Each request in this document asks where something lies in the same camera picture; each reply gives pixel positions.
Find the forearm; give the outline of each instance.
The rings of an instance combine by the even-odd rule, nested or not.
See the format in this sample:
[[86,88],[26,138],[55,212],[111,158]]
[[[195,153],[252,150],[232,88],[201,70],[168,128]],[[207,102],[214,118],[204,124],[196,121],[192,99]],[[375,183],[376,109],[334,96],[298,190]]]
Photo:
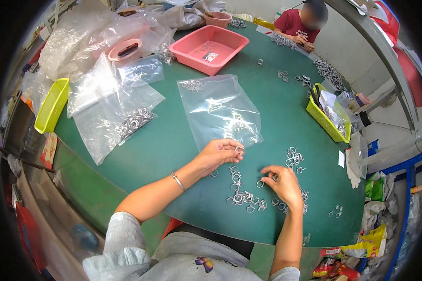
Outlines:
[[288,35],[286,33],[282,33],[281,30],[279,30],[278,28],[274,29],[274,32],[288,38],[289,40],[292,40],[294,37],[292,35]]
[[286,215],[283,228],[277,239],[270,275],[288,266],[299,267],[302,236],[303,209],[295,212],[290,210]]
[[[200,179],[191,162],[175,172],[184,188],[190,188]],[[140,223],[159,214],[170,202],[183,193],[183,189],[170,175],[130,193],[117,207],[117,212],[132,214]]]

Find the silver bangle bracelet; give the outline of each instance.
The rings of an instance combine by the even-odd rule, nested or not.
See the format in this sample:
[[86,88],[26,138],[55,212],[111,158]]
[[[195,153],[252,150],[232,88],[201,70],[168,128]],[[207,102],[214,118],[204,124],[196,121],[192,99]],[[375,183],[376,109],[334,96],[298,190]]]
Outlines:
[[170,171],[170,174],[177,181],[178,185],[180,185],[181,189],[183,189],[183,191],[186,191],[185,187],[180,183],[180,180],[177,178],[177,175],[175,175],[174,171]]

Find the woman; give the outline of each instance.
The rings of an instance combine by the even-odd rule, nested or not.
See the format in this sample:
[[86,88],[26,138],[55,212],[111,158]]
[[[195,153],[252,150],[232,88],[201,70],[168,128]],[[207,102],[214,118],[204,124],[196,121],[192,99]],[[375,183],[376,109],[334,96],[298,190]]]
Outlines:
[[[237,146],[244,147],[231,139],[212,140],[194,160],[172,173],[174,177],[167,176],[129,194],[111,217],[103,255],[83,261],[90,280],[261,280],[246,268],[253,243],[183,224],[161,241],[150,258],[140,226],[223,163],[239,163],[243,151]],[[298,280],[303,199],[297,178],[292,169],[281,166],[265,167],[261,173],[269,173],[261,180],[289,207],[277,240],[270,280]]]
[[317,34],[327,23],[328,9],[321,0],[306,0],[304,3],[302,10],[283,12],[274,23],[274,31],[312,52]]

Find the yellow plastic basket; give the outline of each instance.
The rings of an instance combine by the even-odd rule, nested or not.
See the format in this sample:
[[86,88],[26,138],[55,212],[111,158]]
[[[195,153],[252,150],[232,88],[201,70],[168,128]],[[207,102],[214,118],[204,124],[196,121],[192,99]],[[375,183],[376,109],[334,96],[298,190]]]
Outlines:
[[42,103],[34,128],[39,133],[52,133],[55,130],[61,111],[68,101],[70,92],[69,78],[56,80]]
[[[319,89],[326,91],[320,83],[314,84],[313,91],[317,95],[316,85],[319,86]],[[334,142],[344,142],[349,143],[350,141],[350,123],[345,123],[346,128],[346,137],[338,131],[336,126],[332,123],[330,119],[325,115],[325,113],[317,107],[313,101],[313,97],[309,97],[308,106],[306,106],[306,111],[313,116],[313,118],[322,126],[322,128],[330,135]]]

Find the woman's left hand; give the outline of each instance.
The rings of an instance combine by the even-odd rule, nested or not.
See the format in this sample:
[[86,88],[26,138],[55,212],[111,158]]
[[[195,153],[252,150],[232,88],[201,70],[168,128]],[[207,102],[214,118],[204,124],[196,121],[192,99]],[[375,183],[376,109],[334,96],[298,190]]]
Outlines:
[[230,138],[213,139],[191,164],[198,170],[200,177],[206,177],[224,163],[239,163],[243,159],[244,150],[236,150],[237,146],[244,147],[240,142]]

